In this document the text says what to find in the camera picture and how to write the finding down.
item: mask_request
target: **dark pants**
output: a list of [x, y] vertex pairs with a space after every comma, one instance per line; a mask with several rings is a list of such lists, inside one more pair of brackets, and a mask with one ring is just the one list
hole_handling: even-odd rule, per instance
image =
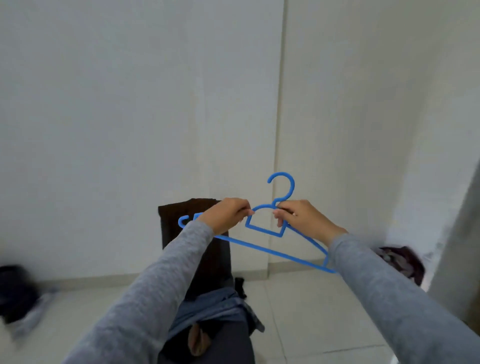
[[[205, 354], [195, 358], [195, 364], [254, 364], [252, 342], [245, 322], [225, 321], [212, 340]], [[158, 364], [178, 364], [167, 359], [163, 353]]]

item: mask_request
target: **grey sleeve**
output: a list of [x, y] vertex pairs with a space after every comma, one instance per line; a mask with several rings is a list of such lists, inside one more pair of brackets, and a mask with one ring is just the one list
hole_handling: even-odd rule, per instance
[[189, 222], [64, 363], [157, 363], [178, 307], [213, 236], [203, 222]]
[[329, 251], [401, 363], [480, 363], [480, 338], [355, 236]]

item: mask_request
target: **right hand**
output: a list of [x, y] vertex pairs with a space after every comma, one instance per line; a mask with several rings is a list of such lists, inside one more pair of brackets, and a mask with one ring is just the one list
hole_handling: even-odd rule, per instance
[[278, 227], [286, 220], [303, 235], [319, 240], [327, 247], [337, 236], [348, 233], [344, 228], [331, 222], [307, 200], [283, 201], [277, 207], [279, 208], [274, 210], [273, 214]]

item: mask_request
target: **white tiled floor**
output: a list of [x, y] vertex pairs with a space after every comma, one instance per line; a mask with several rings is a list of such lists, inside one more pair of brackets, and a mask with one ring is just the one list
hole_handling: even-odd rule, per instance
[[[0, 330], [0, 363], [60, 363], [125, 289], [60, 293], [20, 347]], [[390, 363], [391, 350], [337, 275], [281, 273], [246, 282], [245, 291], [265, 325], [252, 335], [257, 363]]]

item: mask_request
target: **black bag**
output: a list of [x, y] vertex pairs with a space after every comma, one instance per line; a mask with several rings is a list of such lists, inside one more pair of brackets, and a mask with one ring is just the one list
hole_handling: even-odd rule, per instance
[[5, 324], [24, 318], [39, 298], [39, 290], [25, 269], [0, 267], [0, 316]]

